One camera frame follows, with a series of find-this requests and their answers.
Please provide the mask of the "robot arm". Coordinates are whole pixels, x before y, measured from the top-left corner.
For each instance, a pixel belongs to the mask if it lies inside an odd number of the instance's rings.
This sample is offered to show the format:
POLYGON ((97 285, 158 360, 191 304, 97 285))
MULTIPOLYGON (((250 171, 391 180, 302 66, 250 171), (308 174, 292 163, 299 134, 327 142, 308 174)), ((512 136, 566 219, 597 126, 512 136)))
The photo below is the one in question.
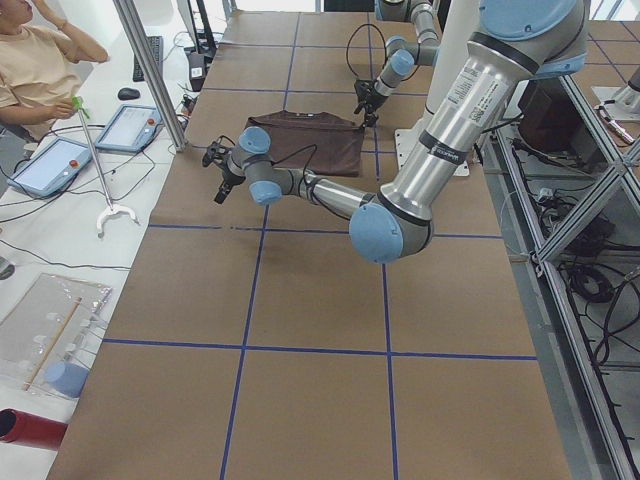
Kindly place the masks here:
POLYGON ((432 238, 432 203, 518 84, 572 74, 586 58, 587 1, 481 1, 475 10, 474 25, 459 35, 466 60, 391 182, 368 193, 307 168, 280 168, 269 134, 248 127, 236 145, 214 142, 203 156, 203 165, 222 172, 216 203, 246 183, 258 205, 296 195, 347 219, 353 247, 373 263, 423 250, 432 238))
POLYGON ((417 67, 435 65, 440 48, 432 1, 375 1, 374 6, 378 20, 411 23, 416 40, 389 37, 384 42, 385 62, 380 73, 371 80, 355 80, 358 103, 354 113, 364 113, 363 128, 377 123, 377 111, 417 67))

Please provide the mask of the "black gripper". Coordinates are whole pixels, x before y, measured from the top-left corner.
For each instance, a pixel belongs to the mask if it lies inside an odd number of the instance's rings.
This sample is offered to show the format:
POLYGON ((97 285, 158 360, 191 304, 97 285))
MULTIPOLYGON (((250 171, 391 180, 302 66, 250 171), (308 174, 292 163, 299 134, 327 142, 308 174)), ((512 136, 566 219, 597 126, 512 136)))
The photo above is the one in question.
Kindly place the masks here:
POLYGON ((375 127, 379 119, 378 114, 375 112, 384 104, 386 97, 375 89, 373 80, 356 79, 354 89, 357 96, 357 106, 354 114, 364 111, 363 127, 375 127))
POLYGON ((219 185, 214 202, 223 204, 232 192, 234 185, 241 185, 245 181, 245 175, 232 157, 234 148, 225 146, 221 140, 212 142, 202 157, 202 166, 216 166, 222 174, 223 181, 219 185))

